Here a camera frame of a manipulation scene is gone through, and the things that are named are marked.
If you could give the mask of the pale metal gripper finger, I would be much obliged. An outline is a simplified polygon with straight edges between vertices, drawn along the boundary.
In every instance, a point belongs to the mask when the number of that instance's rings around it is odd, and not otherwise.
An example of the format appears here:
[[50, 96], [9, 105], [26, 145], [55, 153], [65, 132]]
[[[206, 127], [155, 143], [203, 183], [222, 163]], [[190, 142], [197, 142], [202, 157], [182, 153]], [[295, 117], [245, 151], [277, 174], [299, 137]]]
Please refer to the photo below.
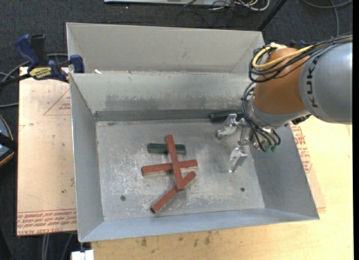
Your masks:
[[226, 136], [232, 135], [237, 130], [237, 126], [222, 126], [220, 129], [217, 130], [215, 137], [218, 140], [223, 139]]
[[229, 167], [228, 172], [234, 173], [237, 171], [238, 167], [243, 164], [244, 160], [248, 157], [248, 154], [246, 152], [246, 149], [244, 146], [239, 145], [236, 147], [230, 155], [230, 162], [231, 165]]

